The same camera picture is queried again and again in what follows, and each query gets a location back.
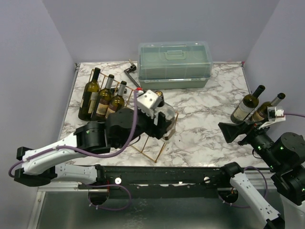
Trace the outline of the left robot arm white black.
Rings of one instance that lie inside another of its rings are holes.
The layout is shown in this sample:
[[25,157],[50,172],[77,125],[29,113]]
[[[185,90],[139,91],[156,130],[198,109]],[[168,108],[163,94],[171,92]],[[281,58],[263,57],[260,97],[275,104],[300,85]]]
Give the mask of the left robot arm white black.
[[106,121],[89,122],[48,146],[18,148],[18,162],[9,169],[9,176],[29,187],[40,187],[53,181],[76,181],[102,188],[106,177],[95,166],[71,166],[67,161],[86,156],[117,156],[143,133],[169,140],[174,124],[175,111],[169,107],[157,107],[152,116],[139,108],[123,108],[110,114]]

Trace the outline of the clear glass liquor bottle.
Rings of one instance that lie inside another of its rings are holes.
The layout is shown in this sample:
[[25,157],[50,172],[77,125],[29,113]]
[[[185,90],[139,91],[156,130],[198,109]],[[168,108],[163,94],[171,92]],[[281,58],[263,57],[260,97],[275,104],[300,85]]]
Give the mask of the clear glass liquor bottle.
[[162,137],[164,142],[169,142],[171,137],[176,132],[176,114],[174,108],[165,102],[163,92],[157,90],[155,93],[161,98],[161,102],[158,104],[158,108],[156,110],[162,112],[165,115],[166,120],[171,121],[170,125],[166,128],[167,132]]

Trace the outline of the green wine bottle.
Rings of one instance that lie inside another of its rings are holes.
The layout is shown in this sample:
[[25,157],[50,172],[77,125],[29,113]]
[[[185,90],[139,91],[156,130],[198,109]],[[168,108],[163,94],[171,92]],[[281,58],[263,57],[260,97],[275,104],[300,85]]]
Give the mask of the green wine bottle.
[[127,85],[126,81],[121,81],[117,94],[112,98],[112,100],[109,103],[109,106],[108,106],[108,109],[106,112],[106,116],[105,116],[106,119],[108,118],[108,116],[110,114],[115,113],[124,107],[125,101],[123,98],[123,94],[124,94],[126,85]]
[[112,82],[114,75],[108,76],[105,87],[99,91],[97,101],[91,115],[92,121],[104,120],[110,101],[112,100],[113,93],[111,92]]
[[100,86],[98,84],[100,71],[100,68],[95,68],[92,79],[85,85],[78,113],[78,117],[83,121],[90,120],[95,107],[97,95],[100,91]]
[[249,116],[249,114],[251,114],[251,112],[258,106],[258,97],[264,90],[265,86],[259,85],[252,94],[246,95],[241,100],[230,116],[230,119],[234,124],[241,123]]
[[251,115],[249,118],[252,122],[260,122],[267,118],[267,108],[272,106],[277,106],[283,99],[285,99],[286,95],[284,93],[279,93],[277,97],[275,97],[272,101],[267,101],[262,103],[258,109]]

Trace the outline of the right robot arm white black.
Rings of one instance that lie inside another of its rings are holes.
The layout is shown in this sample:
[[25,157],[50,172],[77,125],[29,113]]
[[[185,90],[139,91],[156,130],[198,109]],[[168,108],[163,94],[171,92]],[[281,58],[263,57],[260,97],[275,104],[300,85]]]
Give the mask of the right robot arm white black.
[[220,183],[225,187],[236,188],[251,209],[260,218],[266,229],[303,229],[305,227],[305,140],[302,135],[292,132],[283,133],[273,141],[259,123],[242,122],[240,124],[218,124],[227,143],[233,142],[239,135],[245,138],[239,145],[252,146],[253,150],[268,165],[273,173],[271,179],[280,194],[284,216],[250,187],[243,172],[227,170],[219,175]]

